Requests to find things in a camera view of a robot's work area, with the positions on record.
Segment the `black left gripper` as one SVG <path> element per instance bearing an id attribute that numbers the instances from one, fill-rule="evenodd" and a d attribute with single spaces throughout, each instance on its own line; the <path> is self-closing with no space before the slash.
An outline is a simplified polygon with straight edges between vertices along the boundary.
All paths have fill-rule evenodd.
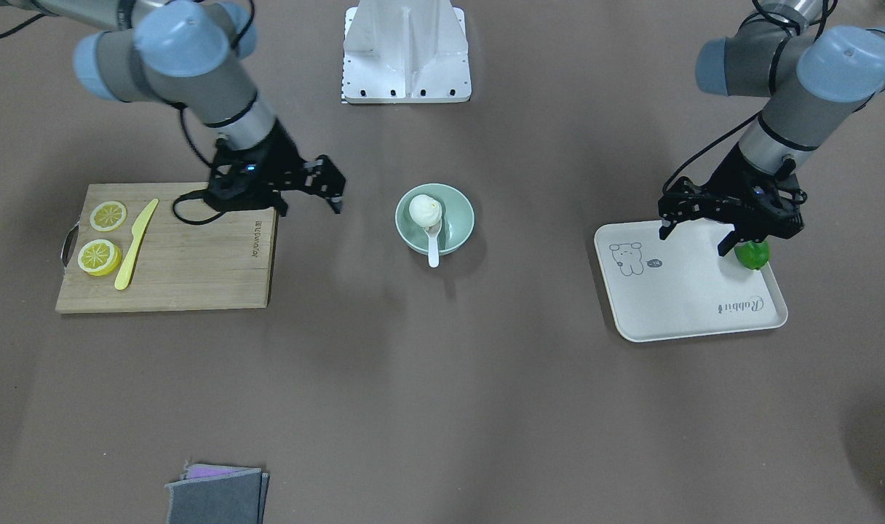
<path id="1" fill-rule="evenodd" d="M 659 239 L 668 239 L 679 223 L 702 218 L 733 226 L 718 243 L 722 258 L 739 243 L 762 242 L 769 236 L 791 239 L 804 229 L 801 205 L 806 200 L 795 170 L 795 160 L 788 159 L 779 163 L 774 175 L 762 172 L 733 146 L 707 183 L 698 186 L 681 176 L 663 191 Z"/>

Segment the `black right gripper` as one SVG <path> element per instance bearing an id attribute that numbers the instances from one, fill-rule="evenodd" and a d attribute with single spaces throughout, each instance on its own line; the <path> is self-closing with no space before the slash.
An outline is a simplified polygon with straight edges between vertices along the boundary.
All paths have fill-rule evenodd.
<path id="1" fill-rule="evenodd" d="M 302 191 L 324 199 L 336 215 L 342 211 L 346 177 L 329 156 L 307 162 L 277 120 L 267 136 L 248 149 L 236 150 L 219 138 L 204 202 L 217 212 L 256 211 L 273 207 L 288 213 L 283 191 Z"/>

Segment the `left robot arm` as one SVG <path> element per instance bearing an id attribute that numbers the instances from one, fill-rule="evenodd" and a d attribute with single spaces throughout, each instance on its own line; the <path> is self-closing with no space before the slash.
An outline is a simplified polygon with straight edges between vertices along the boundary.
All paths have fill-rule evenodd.
<path id="1" fill-rule="evenodd" d="M 819 1 L 756 1 L 736 34 L 705 44 L 695 65 L 700 90 L 765 97 L 741 125 L 743 136 L 708 182 L 673 173 L 658 202 L 659 238 L 679 223 L 708 219 L 732 226 L 718 245 L 791 239 L 804 228 L 806 193 L 796 170 L 854 112 L 885 90 L 885 28 L 838 25 Z"/>

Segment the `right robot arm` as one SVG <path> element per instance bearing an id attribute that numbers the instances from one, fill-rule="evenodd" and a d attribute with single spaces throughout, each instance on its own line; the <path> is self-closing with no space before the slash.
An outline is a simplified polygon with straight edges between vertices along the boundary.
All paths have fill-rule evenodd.
<path id="1" fill-rule="evenodd" d="M 74 50 L 77 79 L 94 95 L 185 110 L 217 135 L 207 188 L 183 194 L 223 215 L 272 208 L 283 191 L 324 199 L 340 213 L 346 180 L 329 156 L 307 162 L 242 66 L 257 44 L 254 11 L 233 2 L 13 1 L 34 19 L 80 21 L 98 32 Z"/>

